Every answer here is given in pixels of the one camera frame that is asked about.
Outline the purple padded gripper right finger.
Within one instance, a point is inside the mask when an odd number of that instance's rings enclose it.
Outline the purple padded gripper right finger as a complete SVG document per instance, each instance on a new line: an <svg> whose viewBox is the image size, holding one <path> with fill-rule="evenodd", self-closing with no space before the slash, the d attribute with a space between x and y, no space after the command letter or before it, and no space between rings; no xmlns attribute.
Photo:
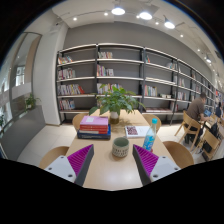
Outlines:
<svg viewBox="0 0 224 224"><path fill-rule="evenodd" d="M180 170L180 167L166 156L133 145L133 156L143 185L150 184Z"/></svg>

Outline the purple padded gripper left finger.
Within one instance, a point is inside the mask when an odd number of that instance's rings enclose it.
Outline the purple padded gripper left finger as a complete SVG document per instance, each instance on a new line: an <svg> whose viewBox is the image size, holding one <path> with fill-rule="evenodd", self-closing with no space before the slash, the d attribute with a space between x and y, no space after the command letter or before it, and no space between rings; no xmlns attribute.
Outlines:
<svg viewBox="0 0 224 224"><path fill-rule="evenodd" d="M45 168L45 171L82 186L93 155L94 145L91 144L79 149L68 157L58 156Z"/></svg>

